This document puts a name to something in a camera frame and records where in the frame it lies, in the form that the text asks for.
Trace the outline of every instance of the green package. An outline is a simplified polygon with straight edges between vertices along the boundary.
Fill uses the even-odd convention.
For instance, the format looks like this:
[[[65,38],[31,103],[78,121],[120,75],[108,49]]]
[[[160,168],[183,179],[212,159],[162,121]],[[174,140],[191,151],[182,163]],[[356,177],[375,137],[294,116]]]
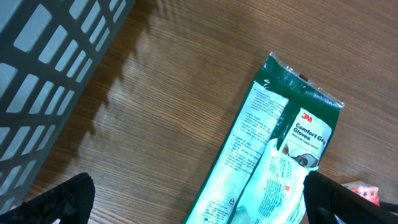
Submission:
[[[317,169],[343,107],[342,102],[285,66],[271,52],[254,77],[183,222],[230,223],[270,139],[275,139],[274,148],[288,160],[308,170]],[[297,221],[305,211],[300,202],[294,208],[300,212],[291,214],[290,220]]]

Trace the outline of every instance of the gray plastic basket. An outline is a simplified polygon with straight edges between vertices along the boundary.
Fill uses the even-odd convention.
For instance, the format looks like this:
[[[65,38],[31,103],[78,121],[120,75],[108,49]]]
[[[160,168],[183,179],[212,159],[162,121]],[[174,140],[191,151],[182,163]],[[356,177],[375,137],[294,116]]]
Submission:
[[[29,190],[133,5],[0,0],[0,214]]]

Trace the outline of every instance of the wooden floor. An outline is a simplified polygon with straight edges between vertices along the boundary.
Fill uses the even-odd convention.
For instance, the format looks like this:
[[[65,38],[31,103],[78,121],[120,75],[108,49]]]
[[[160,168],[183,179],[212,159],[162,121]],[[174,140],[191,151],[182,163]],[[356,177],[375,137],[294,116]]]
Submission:
[[[270,51],[346,103],[320,172],[398,203],[398,1],[137,0],[27,198],[88,172],[91,222],[180,223]]]

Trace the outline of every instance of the small pink object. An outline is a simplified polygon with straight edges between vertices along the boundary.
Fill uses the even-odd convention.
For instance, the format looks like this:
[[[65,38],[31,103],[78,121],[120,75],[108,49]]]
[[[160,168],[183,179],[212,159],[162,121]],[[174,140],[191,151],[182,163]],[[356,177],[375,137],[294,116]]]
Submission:
[[[379,188],[366,184],[362,181],[351,182],[342,184],[344,187],[350,189],[354,193],[357,193],[362,198],[372,202],[373,204],[380,206],[379,203]]]

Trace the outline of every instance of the red 3m logo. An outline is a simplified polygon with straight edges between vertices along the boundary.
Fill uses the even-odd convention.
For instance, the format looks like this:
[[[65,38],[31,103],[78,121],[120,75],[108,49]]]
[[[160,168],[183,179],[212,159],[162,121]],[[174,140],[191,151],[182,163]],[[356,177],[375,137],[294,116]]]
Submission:
[[[308,114],[306,114],[306,113],[304,113],[301,117],[302,117],[303,119],[306,119],[309,123],[312,122],[312,118],[310,117],[310,115],[308,115]]]

